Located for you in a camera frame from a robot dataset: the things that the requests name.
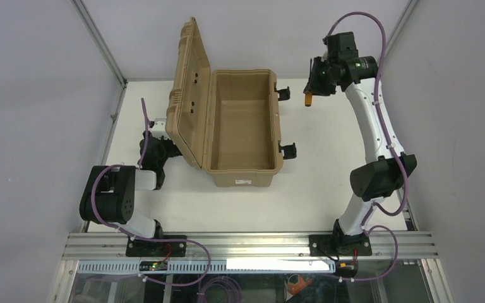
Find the orange handled screwdriver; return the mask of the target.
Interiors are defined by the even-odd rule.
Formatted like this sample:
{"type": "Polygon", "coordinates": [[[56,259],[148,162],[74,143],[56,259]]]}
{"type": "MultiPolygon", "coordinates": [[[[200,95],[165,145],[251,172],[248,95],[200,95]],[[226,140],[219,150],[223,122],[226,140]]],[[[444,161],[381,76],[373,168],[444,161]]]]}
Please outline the orange handled screwdriver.
{"type": "Polygon", "coordinates": [[[313,102],[313,94],[312,93],[305,93],[304,94],[304,106],[310,107],[312,106],[313,102]]]}

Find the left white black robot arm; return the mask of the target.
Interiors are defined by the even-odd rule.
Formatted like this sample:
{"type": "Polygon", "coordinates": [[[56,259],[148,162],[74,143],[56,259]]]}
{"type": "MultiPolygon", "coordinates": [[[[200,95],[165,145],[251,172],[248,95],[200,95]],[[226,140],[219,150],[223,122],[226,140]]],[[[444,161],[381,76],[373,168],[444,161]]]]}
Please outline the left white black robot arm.
{"type": "Polygon", "coordinates": [[[127,232],[132,239],[163,239],[161,224],[135,210],[137,191],[155,191],[165,181],[164,166],[181,152],[165,131],[167,120],[149,122],[140,141],[140,158],[132,165],[92,167],[82,194],[79,214],[84,221],[127,232]]]}

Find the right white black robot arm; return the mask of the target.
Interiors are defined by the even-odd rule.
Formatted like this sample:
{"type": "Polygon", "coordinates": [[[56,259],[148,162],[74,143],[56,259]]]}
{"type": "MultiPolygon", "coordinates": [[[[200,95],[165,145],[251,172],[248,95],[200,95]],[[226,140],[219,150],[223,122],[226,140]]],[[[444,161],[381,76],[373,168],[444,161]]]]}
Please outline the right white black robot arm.
{"type": "Polygon", "coordinates": [[[310,254],[369,256],[371,244],[364,228],[375,208],[406,187],[417,159],[405,153],[392,128],[376,59],[359,55],[353,32],[328,35],[323,43],[326,53],[311,61],[304,104],[310,107],[313,97],[327,97],[338,89],[345,93],[360,127],[366,163],[350,173],[353,194],[332,233],[309,236],[310,254]]]}

